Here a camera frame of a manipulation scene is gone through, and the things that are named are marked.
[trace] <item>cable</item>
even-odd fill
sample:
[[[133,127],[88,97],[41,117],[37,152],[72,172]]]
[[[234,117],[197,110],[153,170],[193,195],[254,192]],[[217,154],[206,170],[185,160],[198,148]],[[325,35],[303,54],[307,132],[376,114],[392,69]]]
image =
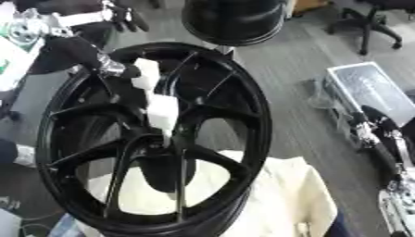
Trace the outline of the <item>cable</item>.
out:
[[[33,226],[42,227],[43,229],[47,229],[47,232],[50,232],[52,230],[48,226],[45,226],[45,225],[42,225],[42,224],[27,224],[27,225],[24,225],[24,226],[20,227],[21,231],[23,232],[24,237],[29,236],[28,233],[26,232],[25,228],[33,227]]]
[[[51,218],[51,217],[53,217],[53,216],[55,216],[55,215],[57,215],[57,214],[62,214],[63,213],[63,211],[57,211],[57,212],[54,212],[54,213],[52,213],[52,214],[48,214],[48,215],[44,215],[44,216],[40,216],[40,217],[37,217],[37,218],[22,218],[22,220],[23,221],[34,221],[34,220],[40,220],[40,219],[44,219],[44,218]]]

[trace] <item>rim lip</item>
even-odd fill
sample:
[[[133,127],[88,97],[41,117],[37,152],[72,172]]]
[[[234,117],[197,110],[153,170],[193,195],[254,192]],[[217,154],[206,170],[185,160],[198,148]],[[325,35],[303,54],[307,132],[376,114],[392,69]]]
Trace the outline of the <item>rim lip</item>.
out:
[[[249,85],[250,92],[253,90],[256,93],[253,94],[253,96],[256,97],[258,101],[261,103],[258,103],[260,106],[260,112],[264,115],[259,117],[259,125],[258,133],[260,136],[258,138],[261,140],[260,144],[261,146],[258,148],[258,151],[260,154],[248,154],[248,150],[246,148],[245,156],[257,156],[258,159],[258,165],[255,168],[251,168],[252,175],[250,175],[247,182],[247,187],[249,187],[256,176],[258,175],[259,171],[261,170],[263,163],[265,162],[265,159],[268,155],[269,149],[270,149],[270,140],[271,140],[271,119],[270,119],[270,111],[268,107],[268,102],[265,99],[265,96],[263,95],[262,91],[259,89],[258,85],[255,83],[253,78],[238,64],[236,64],[234,61],[228,59],[226,56],[203,48],[196,45],[191,44],[181,44],[181,43],[151,43],[151,44],[140,44],[140,45],[134,45],[127,48],[120,49],[111,56],[114,59],[119,59],[123,55],[128,55],[128,52],[132,52],[130,54],[134,54],[134,52],[140,52],[145,51],[145,49],[157,49],[161,50],[161,48],[167,47],[171,49],[172,47],[175,47],[176,50],[180,50],[181,48],[187,49],[187,50],[194,50],[198,52],[203,52],[205,58],[209,58],[211,60],[214,60],[216,62],[220,62],[223,65],[227,65],[228,67],[232,67],[232,69],[235,69],[240,75],[240,81],[243,82],[245,87]],[[220,203],[218,206],[213,206],[214,208],[210,209],[209,211],[205,211],[203,213],[204,215],[196,215],[197,218],[188,218],[187,221],[184,221],[183,223],[168,223],[168,224],[161,224],[161,225],[152,225],[148,227],[143,226],[137,226],[132,224],[124,224],[124,223],[114,223],[114,221],[108,220],[107,218],[98,217],[93,213],[83,211],[83,209],[80,206],[77,206],[76,203],[71,202],[70,200],[67,200],[63,195],[62,192],[59,191],[58,182],[54,181],[49,173],[49,169],[46,166],[46,163],[50,160],[52,160],[52,157],[50,156],[50,135],[53,132],[54,128],[54,121],[49,118],[49,113],[54,111],[56,108],[60,108],[63,106],[63,104],[67,101],[68,97],[72,95],[80,85],[85,83],[90,77],[90,74],[86,70],[81,70],[79,73],[77,73],[72,79],[67,81],[57,92],[56,96],[52,99],[52,101],[49,103],[47,109],[45,110],[44,116],[42,118],[40,130],[38,133],[38,143],[36,148],[36,162],[38,165],[38,170],[41,174],[41,177],[44,181],[45,186],[49,190],[49,192],[55,197],[58,203],[60,203],[71,215],[73,215],[76,219],[79,219],[82,222],[87,223],[90,226],[93,226],[101,231],[104,232],[115,232],[115,233],[125,233],[125,234],[131,234],[131,233],[147,233],[147,234],[157,234],[157,233],[167,233],[172,231],[183,231],[185,228],[192,228],[195,226],[195,224],[203,223],[204,220],[215,218],[219,213],[223,213],[226,211],[229,206],[232,206],[235,201],[241,196],[238,195],[235,198],[227,197],[224,202]]]
[[[238,40],[238,39],[223,39],[223,38],[218,39],[215,37],[210,37],[204,34],[203,32],[198,31],[189,23],[189,20],[186,17],[188,16],[188,14],[186,14],[186,12],[188,11],[186,7],[182,11],[182,24],[184,28],[188,30],[190,33],[192,33],[194,36],[196,36],[197,38],[205,42],[209,42],[211,44],[234,46],[234,47],[249,46],[252,44],[260,44],[260,43],[266,42],[272,37],[274,37],[281,30],[281,28],[283,27],[283,23],[285,21],[285,18],[284,18],[285,8],[286,8],[286,5],[281,3],[281,9],[280,9],[281,12],[279,14],[280,21],[278,24],[275,25],[275,27],[271,31],[260,34],[259,36],[253,37],[253,38],[246,38],[246,39]]]

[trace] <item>white cloth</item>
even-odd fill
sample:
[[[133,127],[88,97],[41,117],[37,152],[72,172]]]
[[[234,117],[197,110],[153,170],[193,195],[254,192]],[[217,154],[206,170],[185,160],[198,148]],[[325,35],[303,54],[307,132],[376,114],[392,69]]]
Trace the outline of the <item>white cloth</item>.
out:
[[[242,152],[223,151],[240,160]],[[192,206],[216,192],[229,178],[223,168],[207,162],[197,164],[195,178],[186,188],[187,205]],[[110,175],[89,182],[91,193],[104,200]],[[140,168],[132,168],[121,188],[121,209],[131,213],[174,212],[170,195],[153,190],[144,181]],[[257,180],[241,216],[222,237],[321,237],[337,216],[336,205],[319,173],[302,157],[269,158]],[[80,224],[88,237],[99,233]],[[307,234],[299,226],[307,226]]]

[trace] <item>robotic arm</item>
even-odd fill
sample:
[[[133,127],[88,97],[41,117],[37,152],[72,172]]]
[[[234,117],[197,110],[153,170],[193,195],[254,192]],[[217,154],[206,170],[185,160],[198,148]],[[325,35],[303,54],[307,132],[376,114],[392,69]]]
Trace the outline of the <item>robotic arm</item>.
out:
[[[0,6],[4,5],[13,6],[12,3],[3,3]],[[0,38],[0,44],[3,48],[14,48],[8,53],[6,50],[3,58],[0,58],[3,61],[2,68],[0,65],[2,80],[6,78],[6,81],[16,84],[16,81],[27,74],[45,44],[53,45],[54,50],[69,55],[74,61],[90,70],[125,78],[140,76],[137,67],[113,61],[99,48],[75,35],[71,29],[73,26],[107,21],[114,24],[118,31],[123,31],[123,26],[130,31],[137,31],[138,28],[148,31],[148,25],[144,20],[132,8],[121,2],[48,1],[23,12],[16,11],[9,16],[2,15],[4,16],[0,17],[0,29],[2,29],[0,36],[3,37]]]

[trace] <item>black alloy wheel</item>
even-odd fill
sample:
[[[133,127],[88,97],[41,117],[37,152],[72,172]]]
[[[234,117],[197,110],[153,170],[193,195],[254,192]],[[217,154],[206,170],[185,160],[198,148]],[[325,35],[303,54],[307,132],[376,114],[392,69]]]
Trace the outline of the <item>black alloy wheel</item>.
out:
[[[142,90],[130,81],[81,70],[60,88],[44,113],[36,161],[46,188],[73,217],[105,236],[219,236],[245,206],[269,152],[272,129],[265,96],[244,69],[203,47],[142,44],[120,49],[112,57],[128,63],[137,57],[159,62],[162,77],[156,93],[177,97],[180,106],[170,145],[164,146],[161,131],[149,126]],[[245,127],[241,162],[195,142],[210,119],[225,119],[235,129]],[[99,143],[111,126],[119,134]],[[110,157],[115,165],[107,198],[101,202],[86,190],[78,168]],[[230,178],[206,200],[186,206],[184,186],[201,160],[226,169]],[[151,187],[176,193],[174,212],[135,215],[119,208],[120,187],[132,162],[139,164]]]

